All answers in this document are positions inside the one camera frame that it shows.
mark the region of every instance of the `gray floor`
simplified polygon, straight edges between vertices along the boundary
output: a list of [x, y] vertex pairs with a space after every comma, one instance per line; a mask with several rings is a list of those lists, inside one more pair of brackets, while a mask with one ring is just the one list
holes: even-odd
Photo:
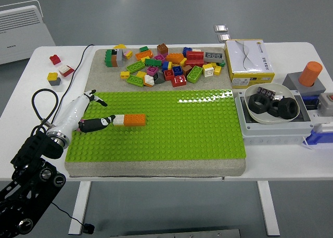
[[[28, 0], [0, 0], [0, 5], [21, 1]], [[331, 0], [39, 1], [57, 45], [218, 43], [213, 25], [224, 23], [233, 38], [310, 42], [333, 75]], [[27, 63], [0, 65], [0, 114]], [[281, 237], [333, 237], [331, 181], [270, 186]], [[55, 202], [73, 211], [78, 187], [68, 182]], [[243, 238], [266, 237], [254, 182], [94, 182], [85, 222], [96, 226], [93, 237], [214, 228], [240, 229]], [[26, 237], [65, 237], [69, 224], [50, 206]]]

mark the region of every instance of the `orange cylinder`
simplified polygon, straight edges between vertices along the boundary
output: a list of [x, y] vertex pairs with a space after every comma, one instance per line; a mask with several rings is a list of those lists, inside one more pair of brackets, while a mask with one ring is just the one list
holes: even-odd
[[322, 69], [323, 66], [320, 63], [315, 61], [308, 62], [298, 81], [300, 84], [306, 87], [311, 87], [313, 86]]

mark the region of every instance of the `black wire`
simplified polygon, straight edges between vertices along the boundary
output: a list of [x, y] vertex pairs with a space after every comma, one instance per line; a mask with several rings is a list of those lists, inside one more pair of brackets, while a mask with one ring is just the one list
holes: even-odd
[[83, 53], [82, 53], [82, 56], [81, 56], [81, 60], [80, 60], [80, 62], [79, 62], [79, 64], [78, 64], [77, 68], [76, 68], [76, 69], [74, 70], [74, 72], [73, 72], [73, 75], [72, 75], [72, 78], [71, 78], [71, 81], [70, 81], [70, 83], [69, 83], [69, 85], [68, 85], [67, 90], [65, 91], [65, 93], [63, 94], [63, 96], [62, 96], [61, 99], [60, 99], [60, 103], [59, 103], [59, 105], [58, 105], [57, 111], [55, 112], [55, 114], [54, 114], [54, 116], [53, 116], [53, 118], [52, 118], [51, 123], [54, 122], [54, 119], [56, 118], [56, 116], [57, 116], [57, 114], [58, 114], [58, 111], [59, 111], [59, 109], [60, 109], [60, 107], [61, 107], [61, 104], [62, 104], [63, 98], [64, 98], [64, 96], [67, 94], [67, 92], [69, 91], [70, 87], [72, 86], [73, 79], [74, 79], [74, 75], [75, 75], [76, 71], [78, 70], [79, 66], [80, 66], [81, 63], [82, 63], [84, 53], [85, 53], [85, 51], [86, 51], [90, 46], [94, 46], [94, 44], [90, 44], [90, 45], [88, 45], [88, 46], [84, 49], [84, 51], [83, 51]]
[[[41, 117], [41, 115], [39, 114], [39, 112], [38, 112], [38, 110], [37, 110], [37, 108], [36, 108], [36, 105], [35, 105], [35, 98], [36, 98], [36, 96], [37, 96], [39, 93], [43, 92], [43, 91], [51, 92], [51, 93], [55, 96], [55, 98], [56, 98], [56, 103], [55, 103], [55, 105], [54, 105], [52, 111], [51, 111], [50, 114], [49, 114], [46, 118], [44, 118], [44, 119], [43, 119], [43, 118]], [[55, 112], [56, 108], [58, 107], [58, 103], [59, 103], [59, 98], [58, 98], [57, 93], [55, 93], [53, 90], [50, 90], [50, 89], [40, 89], [40, 90], [36, 91], [36, 92], [32, 95], [32, 98], [31, 98], [32, 108], [33, 108], [33, 110], [35, 111], [35, 113], [36, 113], [38, 119], [41, 120], [41, 124], [38, 125], [38, 126], [35, 126], [35, 127], [32, 129], [31, 134], [30, 134], [31, 136], [34, 134], [34, 132], [35, 132], [36, 130], [37, 130], [37, 131], [40, 131], [40, 130], [42, 129], [42, 130], [44, 131], [44, 133], [46, 132], [46, 130], [45, 130], [45, 128], [43, 127], [43, 125], [49, 120], [49, 118], [50, 118], [50, 117], [52, 116], [52, 114]]]
[[69, 213], [67, 213], [66, 211], [64, 211], [64, 210], [62, 210], [61, 208], [59, 208], [58, 206], [57, 206], [57, 204], [55, 204], [55, 203], [52, 203], [54, 206], [56, 206], [61, 212], [64, 212], [65, 214], [67, 214], [70, 218], [72, 218], [73, 220], [75, 220], [75, 221], [77, 221], [79, 224], [81, 224], [82, 226], [84, 226], [77, 218], [74, 218], [74, 217], [72, 217], [72, 216], [70, 216], [69, 215]]

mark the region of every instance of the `table leg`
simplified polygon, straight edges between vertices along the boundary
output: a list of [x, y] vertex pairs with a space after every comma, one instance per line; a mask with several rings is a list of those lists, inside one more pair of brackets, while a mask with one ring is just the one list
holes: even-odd
[[[80, 182], [80, 187], [78, 191], [78, 196], [76, 197], [73, 217], [83, 222], [85, 208], [87, 206], [87, 201], [89, 197], [90, 185], [92, 182]], [[82, 225], [76, 220], [71, 221], [71, 226], [69, 227], [68, 234], [81, 234]]]
[[268, 181], [257, 181], [267, 235], [280, 236]]

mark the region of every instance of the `white heater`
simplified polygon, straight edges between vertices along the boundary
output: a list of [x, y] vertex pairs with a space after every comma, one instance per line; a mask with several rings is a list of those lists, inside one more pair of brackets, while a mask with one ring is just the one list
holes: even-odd
[[[38, 2], [27, 1], [1, 7]], [[0, 65], [30, 58], [40, 46], [55, 46], [43, 22], [43, 13], [35, 5], [0, 11]]]

